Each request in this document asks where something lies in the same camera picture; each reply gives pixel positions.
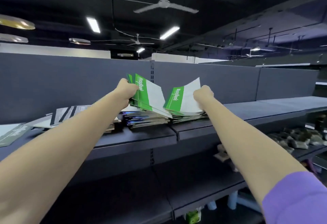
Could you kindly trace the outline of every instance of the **white wall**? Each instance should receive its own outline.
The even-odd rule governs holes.
[[[218,60],[218,59],[204,59],[194,56],[170,55],[170,54],[161,54],[161,53],[153,53],[152,57],[148,57],[142,60],[149,61],[151,59],[155,61],[163,61],[163,62],[179,62],[179,63],[192,63],[192,64],[225,61],[225,60]]]
[[[110,51],[94,49],[72,49],[66,47],[35,46],[0,43],[0,53],[58,55],[110,59]]]

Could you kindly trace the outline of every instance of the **purple sleeve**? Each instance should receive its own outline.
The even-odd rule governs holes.
[[[265,196],[267,224],[327,223],[327,188],[310,172],[294,172]]]

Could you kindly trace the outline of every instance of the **person's right arm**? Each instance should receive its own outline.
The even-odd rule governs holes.
[[[228,155],[260,205],[285,176],[307,171],[280,145],[218,102],[208,86],[195,91],[194,99],[208,114]]]

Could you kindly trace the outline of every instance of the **person's left hand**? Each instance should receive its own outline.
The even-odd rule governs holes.
[[[133,97],[139,87],[136,84],[130,84],[127,79],[122,78],[118,83],[114,92],[119,96],[121,101],[126,101],[128,105],[129,99]]]

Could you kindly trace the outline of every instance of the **ceiling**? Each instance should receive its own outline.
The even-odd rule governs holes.
[[[113,42],[103,41],[129,40],[131,37],[119,32],[122,31],[133,36],[139,33],[141,37],[156,38],[140,38],[141,42],[155,43],[145,46],[147,53],[169,51],[199,55],[212,51],[215,56],[267,44],[269,28],[273,28],[271,33],[276,34],[276,44],[296,42],[299,37],[307,40],[327,36],[327,19],[321,21],[326,16],[326,0],[169,1],[199,12],[192,14],[171,8],[157,8],[139,14],[133,12],[158,0],[0,0],[0,14],[29,20],[36,27],[27,31],[0,26],[0,33],[27,37],[33,45],[80,47],[69,43],[68,39],[74,37],[98,41],[88,45],[90,49],[135,51],[137,48],[124,45],[129,42],[107,45]],[[91,31],[86,16],[98,20],[100,34]],[[164,41],[158,40],[173,25],[180,26],[180,30]]]

